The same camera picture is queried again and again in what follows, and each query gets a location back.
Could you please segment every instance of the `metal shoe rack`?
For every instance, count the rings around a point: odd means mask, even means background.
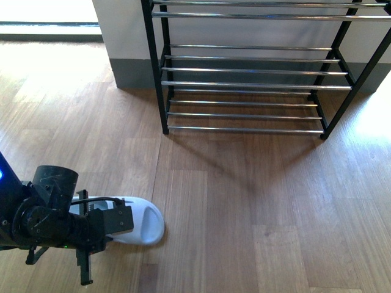
[[[335,128],[335,125],[341,119],[343,113],[356,96],[360,88],[363,86],[367,77],[373,71],[375,65],[379,62],[382,55],[391,43],[391,29],[388,31],[375,53],[367,63],[363,72],[356,79],[347,62],[345,61],[340,45],[353,21],[391,21],[391,3],[390,1],[373,0],[372,3],[362,3],[361,0],[353,0],[349,3],[327,3],[327,2],[242,2],[242,1],[177,1],[177,0],[141,0],[142,10],[144,14],[145,28],[147,31],[148,45],[150,58],[153,68],[153,76],[155,80],[156,94],[158,98],[158,107],[163,127],[163,133],[168,134],[170,129],[193,129],[206,131],[249,131],[249,132],[276,132],[276,133],[292,133],[292,134],[317,134],[322,139],[327,139]],[[191,8],[191,12],[177,12],[178,6],[186,10]],[[198,7],[209,7],[208,13],[193,12]],[[235,13],[220,13],[213,12],[216,7],[234,7]],[[254,9],[268,8],[287,8],[289,12],[296,8],[300,9],[346,9],[346,14],[342,15],[298,15],[298,14],[253,14],[241,13],[243,7],[254,7]],[[357,15],[359,9],[384,9],[386,16],[367,16]],[[164,47],[159,59],[156,50],[156,39],[153,25],[153,18],[161,18]],[[169,18],[222,18],[222,19],[243,19],[243,20],[269,20],[274,21],[278,25],[279,20],[289,21],[338,21],[341,26],[332,42],[330,48],[304,48],[299,46],[294,47],[275,47],[275,46],[234,46],[230,44],[216,45],[192,45],[192,44],[171,44]],[[253,58],[253,57],[226,57],[226,56],[190,56],[187,54],[173,54],[178,49],[241,49],[241,50],[276,50],[276,51],[319,51],[324,52],[327,56],[324,59],[287,59],[287,58]],[[180,61],[196,62],[196,66],[182,66]],[[239,61],[245,64],[246,62],[273,62],[275,68],[226,68],[220,67],[220,61]],[[292,62],[303,64],[305,67],[308,63],[318,65],[317,70],[281,70],[279,64],[282,62]],[[339,65],[341,71],[329,71],[331,65],[335,63]],[[200,73],[207,73],[211,81],[195,81],[195,80],[177,80],[175,78],[180,73],[187,74],[187,77],[192,78]],[[224,77],[225,74],[263,74],[266,76],[277,76],[285,74],[287,76],[313,76],[311,84],[276,84],[276,83],[259,83],[259,82],[232,82],[221,81],[221,79],[213,79],[213,74],[219,74]],[[346,86],[341,85],[323,85],[324,78],[334,76],[346,79]],[[342,102],[340,108],[336,111],[334,117],[328,122],[322,110],[320,99],[318,97],[319,90],[341,90],[347,91],[347,96]],[[206,96],[217,97],[214,100],[200,98],[202,93]],[[302,102],[284,103],[275,102],[267,99],[267,102],[260,100],[241,99],[246,96],[259,97],[276,95],[277,97],[302,97]],[[234,96],[237,100],[226,99]],[[218,111],[220,107],[224,109],[231,107],[234,113],[227,111]],[[192,112],[186,109],[197,109]],[[276,114],[270,114],[271,109],[276,110]],[[302,109],[304,115],[286,115],[287,109]],[[182,125],[178,125],[179,121],[189,119]],[[293,123],[293,128],[253,128],[253,127],[216,127],[211,126],[211,120],[271,120],[282,123]],[[296,129],[295,125],[303,126],[306,123],[315,123],[316,126],[304,129]]]

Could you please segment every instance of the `wooden floor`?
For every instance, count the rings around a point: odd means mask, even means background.
[[[0,292],[391,292],[390,90],[356,99],[325,142],[164,136],[153,91],[117,89],[102,44],[0,43],[0,150],[17,175],[72,168],[77,189],[146,198],[166,221],[159,245],[93,255],[87,287],[73,250],[34,266],[2,251]]]

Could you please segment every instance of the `sunlight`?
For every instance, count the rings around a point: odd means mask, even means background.
[[[0,0],[0,21],[97,22],[92,0]]]
[[[363,139],[386,139],[391,142],[391,72],[376,93],[369,97],[357,119],[357,134]]]
[[[45,80],[48,84],[83,81],[102,71],[99,60],[107,60],[108,56],[100,48],[99,45],[94,48],[91,45],[65,46],[55,43],[31,43],[28,49],[9,46],[8,49],[1,49],[0,64],[2,71],[10,77],[31,75],[30,80]],[[46,59],[47,63],[42,64],[41,59]]]

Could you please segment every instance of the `chrome bar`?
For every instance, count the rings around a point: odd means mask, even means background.
[[[168,112],[167,115],[179,117],[211,117],[211,118],[244,118],[244,119],[270,119],[270,120],[322,120],[322,117],[295,117],[276,115],[249,115],[249,114],[209,114],[209,113],[177,113]]]
[[[219,57],[219,56],[175,56],[166,55],[173,60],[231,60],[231,61],[265,61],[265,62],[302,62],[302,63],[338,63],[339,59],[290,59],[290,58],[256,58],[256,57]]]
[[[384,8],[387,3],[315,3],[315,2],[239,2],[239,1],[153,1],[157,5],[201,5],[237,7],[297,7],[297,8]]]
[[[240,106],[240,107],[286,107],[286,108],[314,108],[316,104],[285,104],[285,103],[255,103],[255,102],[220,102],[220,101],[179,101],[170,100],[171,105],[207,105],[207,106]]]
[[[240,14],[240,13],[172,13],[153,12],[160,18],[235,18],[239,20],[324,20],[324,21],[391,21],[391,16],[380,15],[291,15],[291,14]]]
[[[162,81],[162,85],[192,85],[195,87],[253,87],[261,89],[308,89],[308,90],[351,90],[352,87],[341,85],[295,85],[295,84],[245,84],[240,82],[196,82],[196,81]]]
[[[225,69],[225,68],[175,68],[162,67],[164,71],[173,72],[221,72],[221,73],[260,73],[285,75],[345,76],[347,72],[294,71],[294,70],[258,70],[258,69]]]
[[[250,50],[273,50],[273,51],[325,51],[332,48],[306,48],[306,47],[279,47],[279,46],[222,46],[222,45],[170,45],[171,48],[199,48],[199,49],[250,49]]]
[[[176,93],[218,93],[218,94],[257,94],[257,95],[283,95],[283,96],[309,96],[310,92],[269,92],[269,91],[258,91],[258,90],[196,90],[196,89],[175,89]]]
[[[324,134],[322,130],[303,129],[262,129],[262,128],[228,128],[228,127],[196,127],[196,126],[168,126],[169,129],[187,129],[201,131],[227,131],[227,132],[262,132],[275,134]]]

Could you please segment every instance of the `black metal frame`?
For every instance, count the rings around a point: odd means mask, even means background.
[[[364,82],[367,80],[373,69],[375,68],[376,64],[379,62],[382,55],[385,53],[386,49],[391,44],[391,29],[388,31],[378,48],[376,49],[375,53],[367,63],[366,67],[364,68],[363,72],[360,74],[360,76],[356,79],[352,71],[350,70],[348,64],[346,63],[342,53],[340,52],[340,45],[342,44],[342,41],[345,37],[345,35],[348,32],[348,29],[351,25],[352,21],[391,21],[391,16],[357,16],[356,13],[360,8],[369,8],[370,5],[372,5],[372,8],[375,6],[377,8],[382,8],[384,11],[388,13],[388,15],[391,15],[391,3],[389,0],[375,0],[374,4],[363,4],[362,0],[353,0],[352,3],[344,3],[344,4],[336,4],[336,3],[317,3],[317,5],[330,7],[333,5],[345,5],[345,7],[348,8],[348,11],[346,15],[321,15],[321,20],[324,21],[342,21],[342,24],[337,32],[337,35],[335,36],[335,39],[332,43],[331,48],[289,48],[289,47],[281,47],[281,48],[275,48],[275,47],[269,47],[272,49],[293,49],[297,51],[297,49],[303,49],[308,51],[329,51],[327,54],[327,57],[325,60],[323,60],[322,67],[319,72],[312,72],[312,73],[302,73],[302,74],[315,74],[319,73],[317,76],[315,83],[313,85],[309,86],[303,86],[303,85],[292,85],[291,87],[289,85],[281,85],[281,89],[291,89],[293,92],[290,92],[292,95],[299,95],[299,94],[306,94],[307,99],[309,101],[313,101],[316,104],[316,112],[318,114],[318,117],[283,117],[283,119],[309,119],[309,120],[316,120],[320,117],[320,122],[322,126],[322,131],[312,131],[312,130],[281,130],[281,129],[235,129],[235,128],[205,128],[205,127],[188,127],[188,126],[168,126],[167,120],[169,115],[179,115],[179,116],[190,116],[190,117],[201,117],[201,116],[211,116],[211,117],[229,117],[229,116],[236,116],[239,118],[261,118],[261,119],[267,119],[267,118],[281,118],[281,117],[270,117],[270,116],[262,116],[262,115],[219,115],[219,114],[181,114],[181,113],[175,113],[170,112],[170,105],[171,105],[171,99],[174,97],[174,87],[178,86],[180,89],[181,86],[184,85],[193,85],[193,86],[201,86],[201,85],[215,85],[215,86],[222,86],[227,87],[231,85],[232,87],[241,87],[244,84],[240,83],[218,83],[218,82],[175,82],[173,71],[179,70],[178,68],[173,68],[172,66],[172,59],[174,59],[174,56],[171,56],[171,48],[180,48],[190,46],[192,45],[172,45],[170,42],[170,32],[169,32],[169,22],[168,18],[170,17],[196,17],[196,18],[239,18],[239,19],[288,19],[288,20],[319,20],[319,16],[314,18],[311,15],[243,15],[243,14],[224,14],[224,13],[169,13],[167,11],[168,5],[231,5],[231,6],[281,6],[281,7],[310,7],[310,5],[314,5],[314,3],[310,2],[213,2],[213,1],[202,1],[196,2],[196,1],[177,1],[177,0],[168,0],[168,1],[159,1],[159,0],[141,0],[142,4],[142,10],[144,14],[144,21],[145,21],[145,29],[147,31],[147,38],[148,38],[148,46],[150,51],[150,57],[152,62],[152,70],[153,70],[153,76],[155,80],[155,88],[156,88],[156,94],[158,99],[158,106],[159,106],[159,113],[160,113],[160,119],[161,124],[163,127],[163,133],[168,134],[169,128],[172,129],[197,129],[197,130],[221,130],[221,131],[255,131],[255,132],[276,132],[276,133],[293,133],[293,134],[320,134],[321,139],[327,139],[330,135],[330,133],[334,130],[335,126],[341,119],[342,115],[345,113],[348,106],[351,104],[354,97],[357,95],[358,91],[362,88]],[[158,5],[160,8],[160,12],[153,12],[154,6]],[[158,54],[156,51],[156,41],[155,41],[155,32],[153,27],[153,17],[161,18],[161,24],[162,24],[162,30],[163,30],[163,39],[164,39],[164,48],[161,54],[160,62],[158,60]],[[216,47],[225,47],[225,48],[234,48],[234,46],[216,46]],[[247,47],[246,49],[264,49],[265,47]],[[177,58],[197,58],[196,56],[177,56]],[[305,62],[305,60],[292,60],[293,62]],[[313,60],[314,62],[322,62],[322,60]],[[329,73],[329,69],[331,66],[331,63],[335,62],[338,63],[340,69],[343,73],[345,73],[346,81],[349,84],[349,93],[347,94],[345,100],[342,102],[342,105],[337,110],[336,114],[330,121],[330,123],[327,122],[326,117],[324,115],[323,109],[321,107],[321,103],[318,97],[318,91],[322,89],[337,89],[337,90],[343,90],[347,89],[347,87],[334,87],[334,86],[324,86],[322,85],[325,76]],[[182,70],[189,70],[189,71],[196,71],[200,70],[199,68],[182,68]],[[164,71],[167,72],[167,81],[162,81],[162,76]],[[168,94],[167,99],[164,101],[164,94],[163,94],[163,87],[162,85],[168,85]],[[249,84],[254,87],[259,87],[262,89],[275,89],[274,84]],[[296,92],[298,89],[310,89],[310,93],[299,93]],[[187,91],[196,92],[198,90],[194,89],[188,89]],[[220,90],[200,90],[204,92],[222,92]],[[255,91],[245,91],[243,89],[239,91],[231,91],[227,90],[226,92],[236,92],[236,93],[257,93]],[[289,95],[289,92],[263,92],[263,93],[279,93],[281,95]]]

